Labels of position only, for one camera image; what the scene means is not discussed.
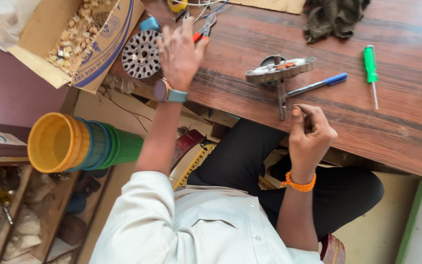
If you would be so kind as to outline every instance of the man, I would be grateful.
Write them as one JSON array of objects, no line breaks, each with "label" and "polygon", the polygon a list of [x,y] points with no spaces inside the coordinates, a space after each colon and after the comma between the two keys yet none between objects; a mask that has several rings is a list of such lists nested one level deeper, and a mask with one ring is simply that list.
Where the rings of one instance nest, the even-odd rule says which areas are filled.
[{"label": "man", "polygon": [[[181,92],[209,41],[194,47],[191,21],[173,35],[165,27],[158,41],[168,85]],[[292,107],[289,155],[271,169],[290,186],[258,187],[262,162],[285,133],[240,120],[187,187],[174,193],[167,175],[181,107],[158,103],[136,171],[112,208],[91,264],[321,264],[318,241],[382,198],[382,183],[370,171],[317,166],[337,133],[320,108],[304,104]]]}]

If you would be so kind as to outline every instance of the grey cloth rag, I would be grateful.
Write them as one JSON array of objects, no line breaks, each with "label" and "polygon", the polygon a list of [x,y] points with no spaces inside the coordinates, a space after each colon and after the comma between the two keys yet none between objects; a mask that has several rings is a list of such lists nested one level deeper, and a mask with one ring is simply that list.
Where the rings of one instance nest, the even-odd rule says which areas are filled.
[{"label": "grey cloth rag", "polygon": [[307,43],[314,43],[331,34],[348,39],[352,37],[355,24],[362,19],[362,10],[370,0],[308,0],[312,10],[304,26]]}]

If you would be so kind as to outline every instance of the ceiling fan motor part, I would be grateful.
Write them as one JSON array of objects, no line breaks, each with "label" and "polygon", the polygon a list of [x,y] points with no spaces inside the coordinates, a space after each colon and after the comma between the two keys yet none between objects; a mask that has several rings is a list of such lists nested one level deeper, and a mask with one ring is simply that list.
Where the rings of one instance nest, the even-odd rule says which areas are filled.
[{"label": "ceiling fan motor part", "polygon": [[315,68],[314,57],[276,61],[278,63],[270,63],[247,71],[245,73],[245,79],[249,83],[279,81],[286,78],[292,78],[299,73],[307,72]]},{"label": "ceiling fan motor part", "polygon": [[141,31],[131,37],[121,54],[123,69],[138,81],[154,85],[162,78],[157,39],[162,34],[155,30]]}]

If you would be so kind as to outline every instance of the yellow tape roll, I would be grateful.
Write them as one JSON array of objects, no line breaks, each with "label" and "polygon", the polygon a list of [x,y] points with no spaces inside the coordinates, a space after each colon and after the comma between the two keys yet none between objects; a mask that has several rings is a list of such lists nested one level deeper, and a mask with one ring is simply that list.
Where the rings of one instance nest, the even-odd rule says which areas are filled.
[{"label": "yellow tape roll", "polygon": [[177,3],[177,2],[172,2],[172,0],[167,0],[167,4],[169,4],[170,10],[172,10],[175,13],[180,12],[180,10],[184,9],[185,7],[187,7],[188,0],[181,0],[184,3]]}]

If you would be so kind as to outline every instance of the man's left hand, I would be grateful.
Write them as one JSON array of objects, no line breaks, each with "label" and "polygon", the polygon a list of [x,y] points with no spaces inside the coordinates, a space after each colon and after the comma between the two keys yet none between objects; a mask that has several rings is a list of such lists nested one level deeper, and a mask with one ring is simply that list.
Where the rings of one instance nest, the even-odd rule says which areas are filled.
[{"label": "man's left hand", "polygon": [[202,38],[195,48],[193,21],[192,16],[185,19],[182,27],[175,29],[173,34],[165,26],[162,37],[157,41],[164,78],[170,87],[179,91],[188,90],[209,43],[209,38]]}]

